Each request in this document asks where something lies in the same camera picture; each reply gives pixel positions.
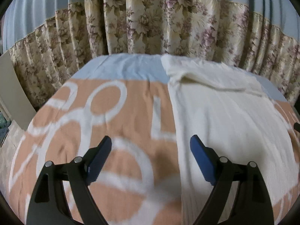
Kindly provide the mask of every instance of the white towel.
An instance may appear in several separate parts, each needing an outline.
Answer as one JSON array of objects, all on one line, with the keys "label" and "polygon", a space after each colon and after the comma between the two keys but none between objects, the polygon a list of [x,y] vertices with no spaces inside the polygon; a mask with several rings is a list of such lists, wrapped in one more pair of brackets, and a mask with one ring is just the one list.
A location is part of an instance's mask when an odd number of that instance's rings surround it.
[{"label": "white towel", "polygon": [[[240,69],[200,59],[165,55],[161,61],[170,77],[183,224],[193,224],[212,191],[190,151],[194,134],[233,163],[255,161],[271,203],[276,204],[297,184],[299,168],[286,123],[256,78]],[[230,214],[236,188],[237,184],[232,186],[220,221]]]}]

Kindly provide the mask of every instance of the curtain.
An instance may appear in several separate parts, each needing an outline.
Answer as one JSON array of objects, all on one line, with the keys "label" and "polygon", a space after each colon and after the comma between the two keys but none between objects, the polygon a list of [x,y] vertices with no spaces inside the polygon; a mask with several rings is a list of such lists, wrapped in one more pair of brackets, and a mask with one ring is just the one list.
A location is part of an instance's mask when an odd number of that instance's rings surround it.
[{"label": "curtain", "polygon": [[224,62],[270,79],[292,105],[300,92],[298,41],[228,0],[72,2],[9,52],[35,108],[92,58],[122,52]]}]

